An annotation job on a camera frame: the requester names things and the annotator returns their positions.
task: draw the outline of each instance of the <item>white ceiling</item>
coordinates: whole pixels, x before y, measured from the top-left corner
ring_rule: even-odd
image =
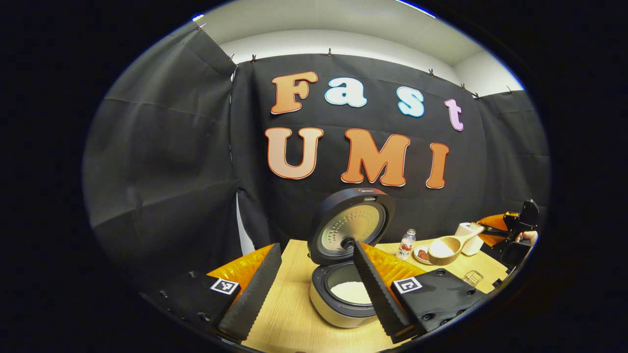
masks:
[[[204,14],[219,45],[263,33],[335,30],[389,40],[454,66],[484,49],[450,25],[395,0],[236,0]]]

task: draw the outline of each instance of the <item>wooden ladle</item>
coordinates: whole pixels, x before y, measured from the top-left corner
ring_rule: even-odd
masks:
[[[458,255],[460,255],[460,252],[462,251],[462,248],[465,246],[465,243],[475,237],[476,235],[482,233],[485,230],[484,227],[478,227],[476,228],[476,230],[474,230],[473,232],[466,234],[464,236],[444,236],[444,237],[440,237],[438,239],[434,239],[434,241],[432,241],[432,243],[430,243],[430,246],[428,248],[428,259],[430,261],[431,264],[437,265],[437,266],[441,266],[441,265],[446,265],[446,264],[450,264],[452,263],[454,260],[456,260],[458,258]],[[447,247],[449,247],[452,251],[453,251],[453,255],[449,255],[449,256],[445,256],[445,257],[441,257],[441,256],[437,256],[432,254],[432,244],[437,241],[440,240],[441,242],[443,242]]]

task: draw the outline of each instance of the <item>blue letter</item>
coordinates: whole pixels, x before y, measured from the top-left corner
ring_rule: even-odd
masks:
[[[349,104],[352,107],[362,107],[366,104],[364,98],[364,86],[362,82],[348,77],[339,77],[329,81],[329,86],[334,87],[328,89],[325,93],[325,100],[331,104],[341,106]]]
[[[397,97],[401,99],[398,106],[403,114],[420,117],[425,112],[425,107],[423,107],[423,94],[416,89],[399,87],[397,89]]]

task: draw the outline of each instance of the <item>rice cooker lid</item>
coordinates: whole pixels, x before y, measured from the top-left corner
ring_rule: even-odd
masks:
[[[394,213],[394,200],[375,188],[350,188],[326,198],[311,225],[308,250],[312,261],[331,265],[350,261],[350,240],[377,244]]]

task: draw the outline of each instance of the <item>human hand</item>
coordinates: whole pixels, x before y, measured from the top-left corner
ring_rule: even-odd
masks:
[[[523,233],[519,233],[515,241],[519,242],[521,239],[530,239],[530,245],[534,245],[538,237],[539,237],[539,234],[536,231],[523,232]]]

